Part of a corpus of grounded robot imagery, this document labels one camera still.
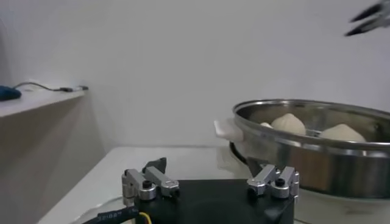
pot rim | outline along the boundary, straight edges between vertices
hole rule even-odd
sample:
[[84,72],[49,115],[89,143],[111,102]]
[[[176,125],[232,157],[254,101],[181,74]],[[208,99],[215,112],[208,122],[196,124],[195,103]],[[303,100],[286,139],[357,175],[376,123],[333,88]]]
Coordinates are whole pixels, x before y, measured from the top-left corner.
[[338,110],[357,111],[360,113],[372,114],[374,116],[383,117],[390,120],[390,113],[376,109],[348,105],[343,103],[323,102],[316,100],[302,99],[266,99],[266,100],[250,100],[241,102],[233,107],[233,114],[236,121],[242,123],[247,131],[256,132],[260,135],[267,135],[282,140],[284,144],[303,147],[305,149],[338,152],[343,155],[359,155],[373,157],[390,157],[390,142],[354,142],[354,141],[338,141],[332,139],[323,139],[315,136],[296,135],[286,131],[274,130],[264,127],[256,122],[252,122],[241,117],[238,111],[253,105],[274,105],[274,104],[316,104],[323,107],[337,107]]

pot handle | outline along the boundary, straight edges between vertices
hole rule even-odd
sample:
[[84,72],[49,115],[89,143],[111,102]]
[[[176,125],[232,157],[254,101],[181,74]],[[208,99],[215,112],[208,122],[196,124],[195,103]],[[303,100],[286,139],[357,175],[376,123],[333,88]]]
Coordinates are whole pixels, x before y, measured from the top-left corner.
[[231,142],[242,142],[243,131],[234,123],[234,118],[227,118],[214,121],[215,134],[218,138]]

white shelf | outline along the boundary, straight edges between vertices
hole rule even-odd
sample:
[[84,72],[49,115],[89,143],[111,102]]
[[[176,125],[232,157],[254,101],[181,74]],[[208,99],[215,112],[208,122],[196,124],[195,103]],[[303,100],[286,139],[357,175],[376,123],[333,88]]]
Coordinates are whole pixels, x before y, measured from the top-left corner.
[[82,97],[83,91],[71,93],[52,92],[52,91],[23,91],[20,99],[0,102],[0,117],[34,110],[46,105]]

metal clamp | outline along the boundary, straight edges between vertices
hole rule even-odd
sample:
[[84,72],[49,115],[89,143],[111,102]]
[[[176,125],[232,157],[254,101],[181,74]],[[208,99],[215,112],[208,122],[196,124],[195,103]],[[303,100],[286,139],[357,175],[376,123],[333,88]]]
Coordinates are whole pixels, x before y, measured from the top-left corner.
[[156,198],[156,185],[145,179],[136,169],[126,170],[124,175],[129,187],[128,189],[122,186],[122,191],[125,190],[124,197],[125,195],[129,197],[139,196],[141,200],[153,200]]
[[147,167],[145,170],[145,177],[147,180],[155,183],[161,189],[161,194],[165,197],[178,197],[179,182],[168,178],[165,174],[161,173],[154,166]]
[[264,194],[269,181],[277,178],[278,172],[274,165],[267,165],[254,178],[246,181],[249,190],[259,197]]
[[131,184],[127,181],[125,173],[122,174],[122,199],[123,204],[126,205],[126,207],[130,207],[134,204],[133,199],[136,196],[136,192],[135,187],[131,186]]
[[280,176],[271,183],[271,194],[275,198],[288,198],[290,194],[297,198],[299,191],[299,173],[295,168],[286,166]]

white table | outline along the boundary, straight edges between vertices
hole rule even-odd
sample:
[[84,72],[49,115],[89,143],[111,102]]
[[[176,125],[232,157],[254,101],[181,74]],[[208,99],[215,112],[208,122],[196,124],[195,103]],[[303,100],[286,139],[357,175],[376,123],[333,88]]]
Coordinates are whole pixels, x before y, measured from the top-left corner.
[[223,179],[234,175],[217,168],[217,150],[206,148],[122,147],[108,153],[38,223],[68,224],[85,211],[121,195],[121,174],[140,170],[146,162],[167,157],[166,172],[173,179]]

